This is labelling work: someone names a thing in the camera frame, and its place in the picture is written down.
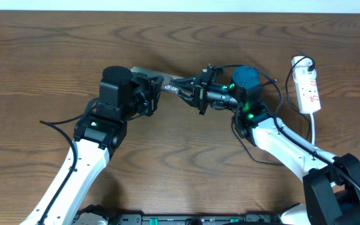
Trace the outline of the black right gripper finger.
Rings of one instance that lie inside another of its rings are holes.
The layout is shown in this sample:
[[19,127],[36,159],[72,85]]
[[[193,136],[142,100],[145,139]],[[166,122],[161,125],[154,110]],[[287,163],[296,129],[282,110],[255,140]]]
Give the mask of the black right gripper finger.
[[184,90],[179,90],[177,92],[177,95],[183,100],[185,101],[189,106],[195,106],[196,102],[194,100],[194,95],[191,92],[188,91],[184,91]]
[[172,79],[169,84],[177,89],[192,91],[194,89],[194,81],[193,77],[191,78],[181,78],[181,79]]

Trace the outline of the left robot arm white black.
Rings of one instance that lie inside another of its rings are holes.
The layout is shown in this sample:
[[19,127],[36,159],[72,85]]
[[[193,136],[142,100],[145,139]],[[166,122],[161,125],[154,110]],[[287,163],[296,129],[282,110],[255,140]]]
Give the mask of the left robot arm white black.
[[152,116],[164,77],[109,66],[102,72],[99,96],[76,118],[69,137],[57,122],[46,125],[69,144],[67,156],[46,193],[24,224],[71,224],[92,183],[108,165],[127,134],[128,121]]

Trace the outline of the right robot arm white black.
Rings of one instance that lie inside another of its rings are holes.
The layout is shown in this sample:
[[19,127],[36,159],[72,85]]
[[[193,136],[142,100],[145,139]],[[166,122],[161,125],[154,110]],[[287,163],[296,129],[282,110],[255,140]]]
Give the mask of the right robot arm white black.
[[305,203],[279,214],[282,224],[360,224],[360,161],[324,151],[290,130],[262,99],[263,72],[235,65],[231,83],[215,81],[221,67],[209,66],[200,76],[172,79],[166,89],[204,114],[207,107],[233,111],[231,126],[238,138],[265,150],[303,183]]

